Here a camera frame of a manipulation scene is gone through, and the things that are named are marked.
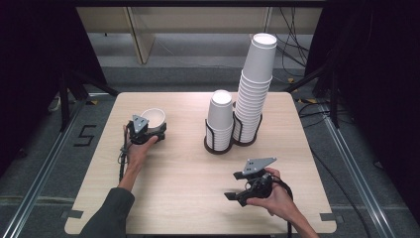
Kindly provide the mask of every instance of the sleeve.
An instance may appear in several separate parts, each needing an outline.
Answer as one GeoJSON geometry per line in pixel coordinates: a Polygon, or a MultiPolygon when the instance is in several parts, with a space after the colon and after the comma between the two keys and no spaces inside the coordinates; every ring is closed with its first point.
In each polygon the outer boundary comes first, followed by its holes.
{"type": "Polygon", "coordinates": [[[126,237],[126,219],[134,203],[134,196],[127,190],[112,188],[101,208],[90,218],[79,237],[126,237]]]}

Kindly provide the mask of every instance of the cable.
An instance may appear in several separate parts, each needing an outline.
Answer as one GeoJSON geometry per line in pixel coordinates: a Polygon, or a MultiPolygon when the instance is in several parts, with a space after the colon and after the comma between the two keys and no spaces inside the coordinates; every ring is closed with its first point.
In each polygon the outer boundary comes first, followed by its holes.
{"type": "Polygon", "coordinates": [[[334,180],[334,182],[337,184],[337,186],[340,188],[340,190],[342,191],[343,195],[346,197],[346,199],[349,201],[350,205],[352,206],[352,208],[355,210],[356,214],[358,215],[359,219],[361,220],[361,223],[365,229],[365,232],[367,233],[367,237],[370,238],[370,232],[368,230],[368,225],[366,224],[364,218],[362,217],[362,214],[359,212],[358,208],[356,207],[355,203],[350,199],[350,196],[347,194],[347,192],[344,190],[343,186],[340,184],[340,182],[338,181],[338,179],[334,176],[334,174],[332,173],[332,171],[327,167],[327,165],[325,165],[325,163],[318,157],[318,155],[315,153],[315,151],[312,149],[312,147],[309,147],[312,155],[314,155],[314,157],[319,161],[319,163],[321,163],[321,165],[324,167],[324,169],[328,172],[328,174],[330,174],[331,178],[334,180]]]}
{"type": "Polygon", "coordinates": [[[123,147],[121,148],[120,156],[118,157],[118,163],[120,164],[119,181],[121,181],[121,179],[123,179],[124,167],[127,163],[126,162],[126,157],[127,157],[127,153],[129,152],[129,149],[131,147],[131,145],[127,147],[127,135],[128,135],[128,128],[125,128],[124,129],[124,144],[123,144],[123,147]]]}
{"type": "MultiPolygon", "coordinates": [[[[329,111],[329,110],[326,110],[326,111],[320,111],[320,112],[313,112],[313,113],[308,113],[308,114],[303,114],[303,115],[300,115],[299,116],[299,118],[304,118],[304,117],[309,117],[309,116],[314,116],[314,115],[318,115],[318,114],[328,114],[328,113],[330,113],[331,111],[329,111]]],[[[347,110],[338,110],[338,112],[348,112],[347,110]]]]}
{"type": "MultiPolygon", "coordinates": [[[[289,72],[286,67],[284,66],[284,55],[285,55],[285,50],[286,50],[286,46],[284,45],[284,48],[281,49],[280,47],[276,47],[280,52],[281,52],[281,66],[283,67],[284,71],[286,71],[288,74],[292,75],[292,76],[304,76],[304,75],[296,75],[294,73],[289,72]]],[[[294,57],[290,56],[290,58],[292,60],[295,60],[296,62],[298,62],[299,64],[303,65],[303,67],[305,67],[306,65],[302,64],[301,62],[299,62],[297,59],[295,59],[294,57]]]]}
{"type": "Polygon", "coordinates": [[[285,42],[284,40],[282,40],[279,36],[278,36],[278,34],[275,34],[275,37],[280,41],[280,42],[282,42],[283,44],[287,44],[289,47],[293,47],[293,48],[300,48],[300,49],[302,49],[303,51],[305,51],[305,52],[309,52],[309,50],[308,49],[306,49],[306,48],[304,48],[304,47],[302,47],[302,46],[298,46],[298,45],[292,45],[291,43],[287,43],[287,42],[285,42]]]}
{"type": "Polygon", "coordinates": [[[302,113],[302,111],[304,110],[304,109],[306,109],[308,106],[312,106],[312,105],[321,105],[321,104],[326,104],[326,103],[329,103],[328,101],[325,101],[325,102],[315,102],[315,103],[309,103],[309,104],[306,104],[306,105],[304,105],[302,108],[300,108],[300,110],[299,110],[299,112],[297,113],[297,115],[299,115],[300,116],[300,114],[302,113]]]}
{"type": "Polygon", "coordinates": [[[297,60],[295,57],[293,57],[291,54],[289,54],[288,52],[286,52],[284,49],[282,49],[281,47],[277,46],[277,50],[280,51],[283,55],[287,56],[289,59],[299,63],[301,66],[305,67],[306,65],[303,64],[303,62],[297,60]]]}
{"type": "Polygon", "coordinates": [[[306,125],[306,126],[304,126],[303,128],[308,128],[308,127],[311,127],[311,126],[318,125],[319,123],[323,122],[326,118],[327,118],[327,117],[325,117],[325,116],[324,116],[324,117],[322,118],[322,120],[320,120],[320,121],[318,121],[318,122],[315,122],[315,123],[312,123],[312,124],[309,124],[309,125],[306,125]]]}
{"type": "Polygon", "coordinates": [[[296,28],[294,25],[294,16],[295,16],[296,8],[294,7],[291,8],[291,25],[289,25],[289,22],[287,21],[282,9],[279,8],[279,10],[280,10],[281,16],[284,19],[284,22],[286,23],[287,29],[289,31],[289,35],[288,35],[289,37],[287,38],[285,45],[286,46],[289,45],[288,39],[291,38],[298,48],[298,52],[299,52],[299,55],[302,57],[303,64],[306,65],[307,57],[306,57],[306,54],[303,52],[302,47],[300,46],[299,42],[297,41],[296,28]]]}

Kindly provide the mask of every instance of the wooden table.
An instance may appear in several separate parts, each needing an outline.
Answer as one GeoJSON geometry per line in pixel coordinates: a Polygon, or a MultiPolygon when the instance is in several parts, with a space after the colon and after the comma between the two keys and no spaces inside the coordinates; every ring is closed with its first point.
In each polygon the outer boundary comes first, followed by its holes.
{"type": "Polygon", "coordinates": [[[235,180],[247,159],[277,157],[271,164],[291,187],[294,200],[318,233],[332,233],[335,221],[290,94],[271,92],[265,101],[256,142],[212,155],[204,148],[205,119],[211,92],[121,93],[72,207],[81,218],[68,218],[65,231],[78,234],[118,184],[117,158],[123,125],[133,114],[158,107],[166,114],[166,139],[150,150],[136,181],[136,201],[127,219],[128,234],[278,234],[286,222],[260,207],[242,207],[224,192],[244,190],[235,180]]]}

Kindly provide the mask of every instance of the gray carpet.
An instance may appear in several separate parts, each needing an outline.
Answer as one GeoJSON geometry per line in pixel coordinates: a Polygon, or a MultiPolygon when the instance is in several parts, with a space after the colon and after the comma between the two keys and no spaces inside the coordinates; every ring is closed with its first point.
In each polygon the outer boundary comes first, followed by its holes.
{"type": "MultiPolygon", "coordinates": [[[[109,85],[120,91],[214,91],[220,88],[235,91],[238,89],[241,73],[239,68],[214,67],[105,67],[103,69],[109,85]]],[[[293,73],[303,74],[303,70],[296,69],[293,73]]],[[[282,69],[275,69],[273,74],[278,78],[288,78],[287,73],[282,69]]],[[[314,82],[311,82],[299,88],[292,93],[293,98],[312,98],[310,92],[313,85],[314,82]]],[[[281,91],[285,87],[287,87],[286,83],[274,79],[270,91],[281,91]]],[[[101,92],[91,86],[87,86],[87,88],[90,92],[101,92]]],[[[96,104],[87,103],[83,106],[20,237],[70,237],[63,230],[65,213],[71,209],[77,196],[114,101],[115,98],[104,96],[97,99],[96,104]],[[85,134],[92,135],[93,139],[89,146],[77,147],[75,145],[86,144],[89,141],[88,138],[79,138],[83,126],[87,126],[84,129],[85,134]]],[[[296,102],[296,109],[300,110],[305,105],[305,103],[296,102]]],[[[352,116],[346,109],[345,103],[340,104],[340,109],[340,130],[379,204],[389,218],[396,237],[420,237],[419,226],[396,192],[395,187],[387,175],[372,164],[375,160],[374,154],[369,149],[363,134],[358,130],[357,123],[352,121],[352,116]]],[[[319,110],[317,105],[311,105],[305,108],[302,114],[315,113],[319,110]]],[[[324,120],[320,114],[301,118],[309,145],[319,159],[327,165],[333,176],[337,178],[361,213],[363,220],[358,217],[328,170],[317,159],[314,159],[333,212],[340,220],[335,233],[321,234],[321,237],[367,237],[363,221],[367,224],[371,237],[379,237],[324,120]]],[[[59,126],[59,111],[46,115],[45,120],[40,124],[26,147],[28,156],[15,160],[6,174],[0,178],[1,233],[5,231],[4,229],[13,217],[22,196],[26,194],[53,146],[59,126]]]]}

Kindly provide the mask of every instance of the paper cup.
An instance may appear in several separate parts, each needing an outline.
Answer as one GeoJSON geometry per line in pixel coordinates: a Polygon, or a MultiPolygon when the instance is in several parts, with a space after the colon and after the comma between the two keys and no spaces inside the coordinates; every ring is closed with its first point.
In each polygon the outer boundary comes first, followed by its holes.
{"type": "Polygon", "coordinates": [[[143,112],[141,117],[149,120],[148,132],[155,132],[160,130],[166,118],[164,112],[158,108],[151,108],[143,112]]]}
{"type": "Polygon", "coordinates": [[[207,123],[216,130],[226,130],[233,124],[232,95],[225,90],[217,90],[209,105],[207,123]]]}
{"type": "Polygon", "coordinates": [[[252,81],[249,78],[244,76],[244,71],[242,70],[240,83],[243,84],[244,86],[247,86],[253,89],[267,89],[269,85],[271,84],[271,80],[272,80],[272,76],[267,81],[263,81],[263,82],[252,81]]]}
{"type": "Polygon", "coordinates": [[[233,123],[226,130],[215,130],[207,124],[206,126],[206,144],[210,149],[215,151],[224,151],[226,150],[230,143],[232,137],[233,123]]]}
{"type": "Polygon", "coordinates": [[[271,79],[277,38],[266,33],[254,35],[243,74],[249,80],[265,82],[271,79]]]}

